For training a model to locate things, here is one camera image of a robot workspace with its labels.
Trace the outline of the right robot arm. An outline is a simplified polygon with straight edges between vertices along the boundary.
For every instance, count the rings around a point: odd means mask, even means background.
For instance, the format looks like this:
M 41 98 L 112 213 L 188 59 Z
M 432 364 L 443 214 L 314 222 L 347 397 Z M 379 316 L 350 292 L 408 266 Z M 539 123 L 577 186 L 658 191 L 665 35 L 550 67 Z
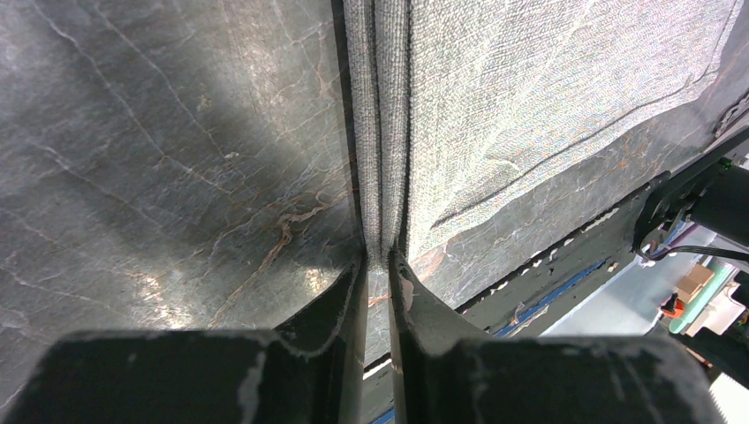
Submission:
M 748 247 L 748 170 L 732 152 L 748 142 L 744 126 L 690 163 L 649 195 L 634 225 L 632 251 L 649 261 L 669 254 L 703 254 L 748 262 L 748 254 L 705 246 L 668 247 L 666 239 L 683 220 Z

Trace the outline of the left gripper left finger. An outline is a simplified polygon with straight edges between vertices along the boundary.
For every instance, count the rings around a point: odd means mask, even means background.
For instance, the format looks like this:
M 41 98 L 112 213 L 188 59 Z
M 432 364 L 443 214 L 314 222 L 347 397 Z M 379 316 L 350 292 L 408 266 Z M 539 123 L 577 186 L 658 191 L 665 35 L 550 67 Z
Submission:
M 367 326 L 367 258 L 276 327 L 289 355 L 282 413 L 288 423 L 357 423 Z

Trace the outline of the grey cloth napkin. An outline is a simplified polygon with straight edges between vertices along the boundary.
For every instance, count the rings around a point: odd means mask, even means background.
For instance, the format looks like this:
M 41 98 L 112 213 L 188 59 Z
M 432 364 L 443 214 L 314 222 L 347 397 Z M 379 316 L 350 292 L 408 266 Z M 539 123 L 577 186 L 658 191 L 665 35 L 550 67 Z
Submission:
M 375 262 L 415 257 L 716 78 L 739 1 L 346 1 Z

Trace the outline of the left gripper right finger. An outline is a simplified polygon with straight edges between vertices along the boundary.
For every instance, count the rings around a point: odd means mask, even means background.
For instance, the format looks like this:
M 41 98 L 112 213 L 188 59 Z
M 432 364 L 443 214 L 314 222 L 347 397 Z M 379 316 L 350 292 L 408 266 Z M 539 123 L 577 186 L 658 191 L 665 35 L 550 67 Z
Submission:
M 388 254 L 388 272 L 396 422 L 471 422 L 465 348 L 486 332 L 427 289 L 398 250 Z

